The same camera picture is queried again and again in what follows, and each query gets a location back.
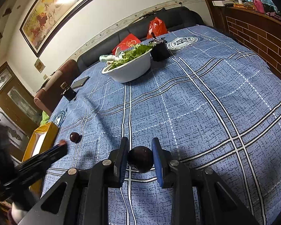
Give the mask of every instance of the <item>picture frame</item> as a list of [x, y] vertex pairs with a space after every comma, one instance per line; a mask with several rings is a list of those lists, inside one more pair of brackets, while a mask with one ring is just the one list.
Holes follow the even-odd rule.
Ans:
[[20, 32], [34, 54], [39, 57], [57, 31], [92, 0], [35, 0]]
[[35, 68], [41, 73], [44, 68], [45, 68], [45, 65], [41, 62], [41, 60], [38, 58], [37, 61], [35, 62], [34, 64]]

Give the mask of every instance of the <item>black sofa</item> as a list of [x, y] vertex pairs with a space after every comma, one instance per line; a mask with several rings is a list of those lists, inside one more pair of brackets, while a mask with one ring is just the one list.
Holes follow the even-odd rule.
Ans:
[[177, 31], [195, 25], [205, 25], [199, 14], [186, 7], [160, 10], [155, 14], [121, 29], [83, 53], [77, 60], [80, 73], [98, 62], [101, 55], [111, 54], [112, 50], [130, 33], [134, 34], [140, 41], [146, 40], [149, 23], [156, 16], [165, 22], [168, 31]]

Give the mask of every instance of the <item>smartphone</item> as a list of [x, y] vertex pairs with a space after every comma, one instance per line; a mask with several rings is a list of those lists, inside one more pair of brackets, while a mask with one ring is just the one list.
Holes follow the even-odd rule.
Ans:
[[80, 80], [74, 82], [74, 84], [71, 86], [71, 88], [72, 88], [72, 89], [77, 89], [77, 88], [79, 88], [79, 87], [84, 86], [85, 82], [86, 82], [89, 78], [90, 78], [90, 77], [87, 76], [87, 77], [85, 77], [85, 78], [83, 78], [83, 79], [80, 79]]

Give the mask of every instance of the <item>cardboard box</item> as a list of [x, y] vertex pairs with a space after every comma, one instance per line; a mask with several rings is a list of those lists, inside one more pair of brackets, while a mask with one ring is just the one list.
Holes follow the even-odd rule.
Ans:
[[[54, 144], [57, 133], [58, 127], [53, 122], [46, 123], [34, 130], [22, 161], [24, 162], [29, 158], [50, 149]], [[31, 185], [30, 190], [36, 195], [40, 196], [41, 187], [42, 179]]]

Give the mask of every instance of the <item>lettuce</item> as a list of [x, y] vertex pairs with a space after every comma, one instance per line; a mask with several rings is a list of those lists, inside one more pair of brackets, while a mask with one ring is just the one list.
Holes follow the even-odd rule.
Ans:
[[111, 63], [111, 67], [109, 70], [114, 69], [116, 67], [119, 67], [123, 64], [126, 64], [127, 62], [132, 61], [135, 58], [138, 58], [139, 56], [145, 54], [147, 51], [149, 51], [151, 48], [153, 48], [153, 46], [149, 45], [141, 45], [141, 44], [137, 44], [134, 46], [134, 49], [130, 50], [130, 51], [126, 51], [123, 55], [123, 58], [119, 61], [113, 61]]

